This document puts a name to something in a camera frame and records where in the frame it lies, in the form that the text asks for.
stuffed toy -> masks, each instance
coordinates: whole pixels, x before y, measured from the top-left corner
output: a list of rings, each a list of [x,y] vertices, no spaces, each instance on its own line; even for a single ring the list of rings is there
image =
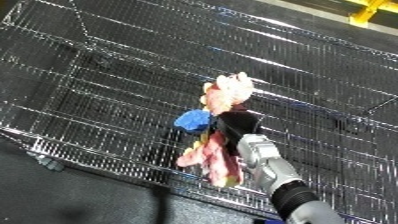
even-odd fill
[[[216,187],[240,185],[243,183],[243,172],[239,156],[228,152],[227,139],[211,128],[211,121],[212,117],[230,111],[249,99],[254,91],[253,82],[243,72],[229,77],[220,75],[215,83],[205,83],[203,91],[205,94],[200,98],[203,109],[188,111],[174,123],[188,133],[200,134],[200,140],[185,150],[177,165],[187,167],[200,164],[203,175],[207,175]]]

wire rack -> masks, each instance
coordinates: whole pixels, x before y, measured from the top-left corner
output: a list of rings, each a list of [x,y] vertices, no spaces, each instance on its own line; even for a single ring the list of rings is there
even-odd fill
[[[244,71],[248,107],[323,200],[398,223],[397,55],[195,0],[22,0],[0,35],[0,127],[30,151],[277,218],[250,175],[218,189],[175,165],[194,137],[174,119]]]

wire shelf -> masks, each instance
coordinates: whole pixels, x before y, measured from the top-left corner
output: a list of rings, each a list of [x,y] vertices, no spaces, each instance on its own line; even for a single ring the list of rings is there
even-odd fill
[[[195,0],[22,0],[0,26],[0,128],[90,172],[277,217],[250,176],[175,165],[204,82],[244,71],[264,132],[347,223],[398,223],[398,56]]]

